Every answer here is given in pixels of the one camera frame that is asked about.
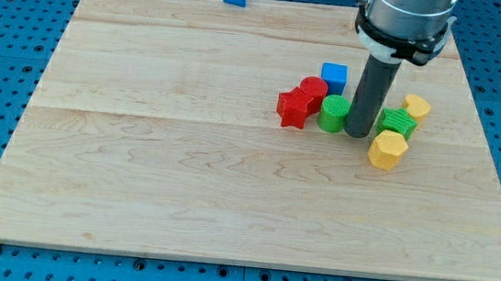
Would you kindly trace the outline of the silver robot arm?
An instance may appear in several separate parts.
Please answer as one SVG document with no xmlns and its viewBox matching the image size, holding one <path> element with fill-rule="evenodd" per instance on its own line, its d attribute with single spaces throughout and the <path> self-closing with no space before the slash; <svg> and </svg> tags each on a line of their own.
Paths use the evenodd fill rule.
<svg viewBox="0 0 501 281">
<path fill-rule="evenodd" d="M 358 0 L 370 25 L 397 39 L 429 39 L 446 28 L 458 0 Z"/>
</svg>

